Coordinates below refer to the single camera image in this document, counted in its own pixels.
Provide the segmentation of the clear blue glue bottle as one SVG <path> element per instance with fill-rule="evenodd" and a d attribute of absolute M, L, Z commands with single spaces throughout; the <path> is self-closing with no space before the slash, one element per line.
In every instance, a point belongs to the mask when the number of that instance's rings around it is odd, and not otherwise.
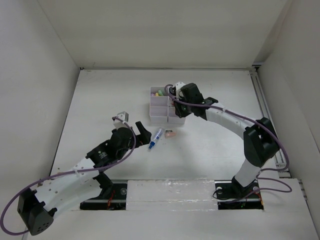
<path fill-rule="evenodd" d="M 154 146 L 157 144 L 157 142 L 161 139 L 163 133 L 164 133 L 165 129 L 160 127 L 157 132 L 154 134 L 152 140 L 150 141 L 149 143 L 149 146 L 148 146 L 148 150 L 151 151 Z"/>

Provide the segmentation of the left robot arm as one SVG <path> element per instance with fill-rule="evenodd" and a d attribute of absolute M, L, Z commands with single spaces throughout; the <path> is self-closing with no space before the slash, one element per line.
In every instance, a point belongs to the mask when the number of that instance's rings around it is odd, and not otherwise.
<path fill-rule="evenodd" d="M 136 135 L 125 124 L 114 121 L 111 138 L 89 151 L 72 173 L 53 177 L 42 186 L 19 195 L 17 212 L 32 236 L 44 232 L 64 211 L 91 198 L 107 198 L 113 182 L 102 168 L 119 163 L 132 149 L 147 145 L 152 134 L 140 121 Z"/>

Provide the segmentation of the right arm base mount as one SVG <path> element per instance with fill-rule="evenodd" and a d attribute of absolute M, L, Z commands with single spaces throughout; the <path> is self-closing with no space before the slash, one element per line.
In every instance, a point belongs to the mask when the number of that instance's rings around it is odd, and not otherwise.
<path fill-rule="evenodd" d="M 216 180 L 212 197 L 217 200 L 218 210 L 263 210 L 263 201 L 259 192 L 254 192 L 259 187 L 254 180 L 246 187 L 242 187 L 234 179 Z"/>

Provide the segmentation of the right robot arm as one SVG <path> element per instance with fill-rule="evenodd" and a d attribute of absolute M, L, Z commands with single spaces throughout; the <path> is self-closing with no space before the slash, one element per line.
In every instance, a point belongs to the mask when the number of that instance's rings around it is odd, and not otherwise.
<path fill-rule="evenodd" d="M 217 99 L 204 98 L 195 83 L 178 82 L 165 87 L 165 90 L 179 118 L 194 114 L 230 130 L 243 140 L 245 160 L 231 183 L 219 187 L 217 197 L 221 200 L 238 199 L 252 191 L 257 175 L 280 149 L 275 141 L 277 136 L 271 121 L 266 117 L 249 120 L 231 113 Z"/>

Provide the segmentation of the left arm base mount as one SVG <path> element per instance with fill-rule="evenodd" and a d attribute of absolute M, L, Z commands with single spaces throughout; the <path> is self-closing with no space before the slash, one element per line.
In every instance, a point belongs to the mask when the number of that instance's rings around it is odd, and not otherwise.
<path fill-rule="evenodd" d="M 80 203 L 83 211 L 124 211 L 127 205 L 128 180 L 108 180 L 98 196 Z"/>

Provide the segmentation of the pink white stapler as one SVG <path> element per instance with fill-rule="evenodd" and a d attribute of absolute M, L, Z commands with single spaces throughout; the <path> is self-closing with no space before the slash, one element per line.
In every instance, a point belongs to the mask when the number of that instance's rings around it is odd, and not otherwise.
<path fill-rule="evenodd" d="M 166 129 L 165 130 L 165 138 L 172 138 L 172 137 L 175 137 L 177 135 L 177 132 L 172 130 L 172 129 Z"/>

